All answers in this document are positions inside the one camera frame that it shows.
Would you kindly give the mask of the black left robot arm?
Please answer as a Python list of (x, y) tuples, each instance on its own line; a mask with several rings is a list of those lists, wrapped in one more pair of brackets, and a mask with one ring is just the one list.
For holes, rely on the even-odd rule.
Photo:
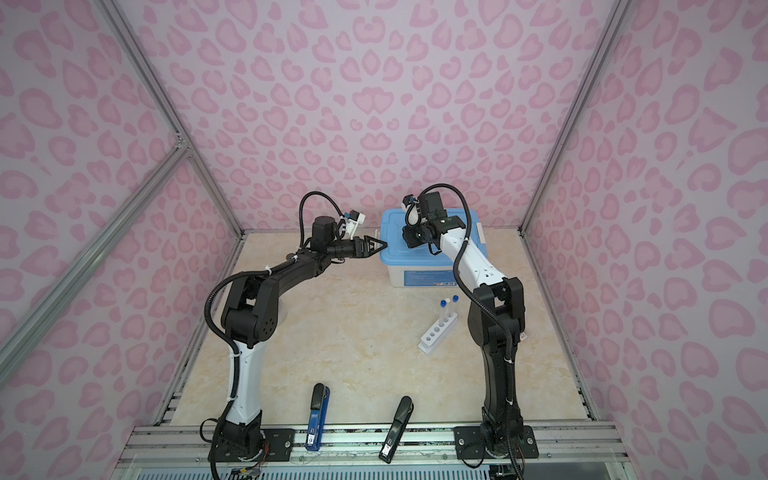
[(286, 260), (263, 270), (235, 273), (215, 285), (204, 306), (211, 332), (229, 348), (229, 393), (210, 439), (208, 461), (263, 461), (268, 441), (262, 429), (261, 376), (266, 343), (280, 317), (280, 298), (334, 263), (372, 257), (387, 243), (369, 235), (347, 237), (342, 218), (320, 216), (311, 235)]

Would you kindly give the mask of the blue plastic bin lid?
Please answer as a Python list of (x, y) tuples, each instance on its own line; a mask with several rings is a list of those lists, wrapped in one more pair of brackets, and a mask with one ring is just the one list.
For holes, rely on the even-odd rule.
[[(487, 257), (488, 251), (485, 242), (485, 236), (482, 224), (479, 222), (477, 212), (470, 210), (472, 217), (471, 238), (478, 249)], [(466, 215), (461, 208), (448, 208), (448, 216), (458, 216), (466, 223)], [(451, 258), (445, 254), (432, 255), (429, 253), (426, 244), (413, 249), (408, 248), (402, 236), (402, 229), (406, 226), (405, 212), (397, 209), (390, 209), (384, 212), (382, 216), (381, 240), (387, 242), (388, 246), (380, 252), (382, 262), (389, 267), (429, 267), (433, 269), (444, 269), (452, 266)]]

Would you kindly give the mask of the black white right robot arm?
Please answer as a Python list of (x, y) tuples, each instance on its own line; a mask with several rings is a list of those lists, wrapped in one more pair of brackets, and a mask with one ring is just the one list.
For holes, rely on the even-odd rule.
[(450, 215), (438, 191), (441, 187), (436, 184), (403, 198), (403, 239), (409, 248), (426, 245), (431, 254), (451, 259), (455, 282), (470, 302), (471, 338), (482, 351), (486, 393), (480, 429), (485, 449), (490, 455), (506, 456), (520, 472), (524, 420), (517, 396), (516, 356), (525, 330), (524, 287), (518, 278), (495, 267), (473, 241), (474, 222), (464, 196), (445, 186), (456, 193), (464, 212), (463, 217)]

